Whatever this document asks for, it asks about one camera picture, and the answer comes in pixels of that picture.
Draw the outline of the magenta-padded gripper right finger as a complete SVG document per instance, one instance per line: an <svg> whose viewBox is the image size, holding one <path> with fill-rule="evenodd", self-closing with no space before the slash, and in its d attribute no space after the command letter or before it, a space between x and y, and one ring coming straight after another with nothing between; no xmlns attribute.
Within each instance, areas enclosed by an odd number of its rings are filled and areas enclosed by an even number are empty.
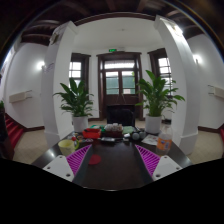
<svg viewBox="0 0 224 224"><path fill-rule="evenodd" d="M140 145L136 145L135 148L153 181L160 180L182 169L182 167L168 155L159 156Z"/></svg>

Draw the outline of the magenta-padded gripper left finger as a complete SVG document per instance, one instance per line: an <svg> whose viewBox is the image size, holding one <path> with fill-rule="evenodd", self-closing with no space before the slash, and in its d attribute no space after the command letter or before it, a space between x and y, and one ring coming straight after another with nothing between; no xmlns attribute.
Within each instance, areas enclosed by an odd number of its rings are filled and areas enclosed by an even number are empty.
<svg viewBox="0 0 224 224"><path fill-rule="evenodd" d="M57 156L44 167L44 170L80 185L84 179L91 156L92 145L89 144L71 153L69 156Z"/></svg>

